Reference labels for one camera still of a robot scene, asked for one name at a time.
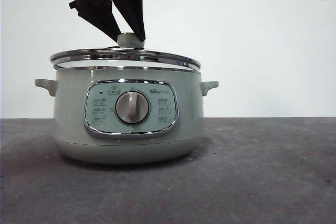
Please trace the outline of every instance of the white wall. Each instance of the white wall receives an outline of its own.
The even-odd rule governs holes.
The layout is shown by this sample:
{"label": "white wall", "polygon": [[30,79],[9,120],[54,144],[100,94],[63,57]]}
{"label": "white wall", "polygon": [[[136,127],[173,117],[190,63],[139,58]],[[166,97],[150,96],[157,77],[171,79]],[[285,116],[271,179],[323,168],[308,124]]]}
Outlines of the white wall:
{"label": "white wall", "polygon": [[[1,0],[2,118],[52,117],[34,79],[55,78],[53,53],[114,45],[71,1]],[[147,48],[220,81],[205,116],[336,116],[336,0],[144,0],[144,17]]]}

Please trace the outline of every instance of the gray table surface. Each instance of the gray table surface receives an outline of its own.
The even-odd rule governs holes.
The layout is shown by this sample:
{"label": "gray table surface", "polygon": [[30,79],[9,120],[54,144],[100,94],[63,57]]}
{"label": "gray table surface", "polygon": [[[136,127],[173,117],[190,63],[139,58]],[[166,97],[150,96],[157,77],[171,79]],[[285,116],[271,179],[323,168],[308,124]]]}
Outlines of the gray table surface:
{"label": "gray table surface", "polygon": [[336,223],[336,118],[205,119],[171,161],[60,155],[51,120],[1,120],[2,223]]}

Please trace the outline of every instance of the dial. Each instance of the dial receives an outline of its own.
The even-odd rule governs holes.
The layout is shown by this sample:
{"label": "dial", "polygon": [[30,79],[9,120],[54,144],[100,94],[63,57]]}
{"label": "dial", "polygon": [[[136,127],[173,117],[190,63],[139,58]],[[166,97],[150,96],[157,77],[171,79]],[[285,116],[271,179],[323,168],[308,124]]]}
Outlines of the dial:
{"label": "dial", "polygon": [[118,98],[115,105],[118,117],[127,124],[140,123],[148,114],[146,97],[138,92],[127,92]]}

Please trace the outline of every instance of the pot handle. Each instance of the pot handle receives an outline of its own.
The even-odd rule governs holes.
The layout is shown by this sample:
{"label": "pot handle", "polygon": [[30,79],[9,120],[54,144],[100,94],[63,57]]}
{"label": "pot handle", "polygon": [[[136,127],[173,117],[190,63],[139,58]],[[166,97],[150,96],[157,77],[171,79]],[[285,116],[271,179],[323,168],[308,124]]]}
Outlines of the pot handle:
{"label": "pot handle", "polygon": [[217,88],[218,86],[219,86],[218,81],[202,81],[201,84],[202,96],[206,96],[210,89]]}
{"label": "pot handle", "polygon": [[57,81],[46,80],[46,79],[36,79],[35,86],[48,90],[49,94],[52,97],[56,95]]}

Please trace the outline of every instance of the control panel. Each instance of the control panel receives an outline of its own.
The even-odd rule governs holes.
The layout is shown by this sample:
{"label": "control panel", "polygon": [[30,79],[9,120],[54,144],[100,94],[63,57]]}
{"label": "control panel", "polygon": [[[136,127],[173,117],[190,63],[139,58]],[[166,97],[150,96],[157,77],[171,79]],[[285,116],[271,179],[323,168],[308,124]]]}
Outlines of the control panel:
{"label": "control panel", "polygon": [[178,106],[173,87],[152,80],[107,80],[90,86],[84,123],[101,137],[162,135],[176,125]]}

